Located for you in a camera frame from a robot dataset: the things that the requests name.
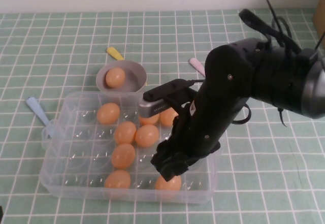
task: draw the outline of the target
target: orange egg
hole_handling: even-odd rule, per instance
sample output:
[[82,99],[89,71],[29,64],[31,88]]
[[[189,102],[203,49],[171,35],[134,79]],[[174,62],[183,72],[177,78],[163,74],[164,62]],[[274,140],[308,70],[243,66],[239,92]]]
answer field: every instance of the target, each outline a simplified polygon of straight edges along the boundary
[[125,169],[129,167],[136,157],[136,151],[130,144],[117,146],[111,157],[112,165],[116,168]]
[[125,170],[112,172],[105,180],[105,187],[109,188],[129,188],[131,185],[130,174]]
[[125,121],[117,126],[114,139],[117,144],[131,144],[134,141],[136,132],[136,125],[131,121]]
[[104,125],[112,124],[117,121],[120,108],[115,103],[104,104],[97,111],[97,120]]
[[107,72],[105,80],[109,87],[118,88],[125,82],[125,71],[122,68],[112,68]]
[[156,190],[173,190],[178,191],[182,187],[182,179],[180,176],[175,176],[168,182],[162,176],[159,176],[154,186]]
[[159,130],[154,125],[144,125],[136,133],[136,143],[141,147],[150,147],[159,139]]
[[152,117],[149,117],[149,118],[145,118],[145,117],[141,117],[139,116],[139,121],[142,125],[148,125],[148,124],[156,124],[159,120],[159,114],[157,115],[154,115]]
[[178,116],[177,112],[173,108],[169,108],[160,113],[160,122],[164,126],[172,126],[176,116]]

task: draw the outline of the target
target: bowl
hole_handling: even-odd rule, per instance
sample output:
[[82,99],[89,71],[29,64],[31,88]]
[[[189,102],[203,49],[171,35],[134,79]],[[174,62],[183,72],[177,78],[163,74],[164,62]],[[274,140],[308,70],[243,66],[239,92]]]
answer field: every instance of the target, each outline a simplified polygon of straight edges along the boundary
[[[106,74],[112,68],[125,71],[125,82],[118,88],[110,88],[106,84]],[[117,60],[103,66],[96,76],[96,85],[101,92],[139,92],[143,91],[147,82],[147,72],[139,63],[131,60]]]

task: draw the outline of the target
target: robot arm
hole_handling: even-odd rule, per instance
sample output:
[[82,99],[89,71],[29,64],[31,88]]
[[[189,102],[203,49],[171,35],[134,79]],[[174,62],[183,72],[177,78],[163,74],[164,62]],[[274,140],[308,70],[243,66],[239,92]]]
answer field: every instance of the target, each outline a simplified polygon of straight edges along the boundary
[[[231,123],[247,122],[250,110],[247,119],[234,119],[243,107],[249,108],[250,97],[280,112],[286,109],[311,118],[325,115],[325,60],[316,50],[301,49],[250,11],[239,15],[267,40],[249,38],[217,47],[207,56],[205,80],[173,80],[144,93],[139,103],[141,116],[168,107],[179,114],[171,136],[158,145],[151,160],[166,181],[218,150],[218,140]],[[272,47],[270,37],[280,47]],[[203,82],[198,92],[189,88],[195,82]]]

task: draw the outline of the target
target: table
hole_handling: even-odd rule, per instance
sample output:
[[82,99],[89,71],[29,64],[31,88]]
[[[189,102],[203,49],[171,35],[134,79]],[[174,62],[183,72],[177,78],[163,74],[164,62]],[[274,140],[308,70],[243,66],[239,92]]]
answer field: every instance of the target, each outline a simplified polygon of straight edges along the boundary
[[[0,14],[0,205],[5,224],[276,223],[325,221],[325,120],[249,100],[252,119],[230,126],[219,183],[205,205],[58,199],[38,181],[45,150],[42,123],[25,105],[35,96],[50,119],[72,91],[97,90],[98,70],[113,46],[140,62],[147,89],[175,78],[202,79],[188,59],[204,63],[217,46],[260,34],[239,10]],[[270,23],[268,10],[255,10]],[[302,47],[318,39],[313,9],[280,9]]]

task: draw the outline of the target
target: clear plastic tray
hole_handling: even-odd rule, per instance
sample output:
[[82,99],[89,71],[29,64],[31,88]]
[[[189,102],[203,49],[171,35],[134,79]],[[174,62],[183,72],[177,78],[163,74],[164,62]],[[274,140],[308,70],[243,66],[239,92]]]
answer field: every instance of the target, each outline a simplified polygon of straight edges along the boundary
[[[55,130],[47,143],[40,172],[40,181],[57,197],[86,199],[118,199],[128,201],[164,201],[204,203],[213,195],[217,185],[217,155],[221,150],[198,161],[181,176],[180,191],[155,190],[159,173],[150,163],[159,142],[170,135],[171,128],[157,124],[159,141],[150,148],[134,144],[136,159],[126,169],[131,175],[129,189],[104,188],[104,181],[114,171],[110,162],[116,143],[116,126],[126,120],[139,128],[137,104],[142,93],[74,92],[62,106],[58,120],[47,130]],[[121,112],[117,124],[101,125],[96,113],[101,105],[114,102]]]

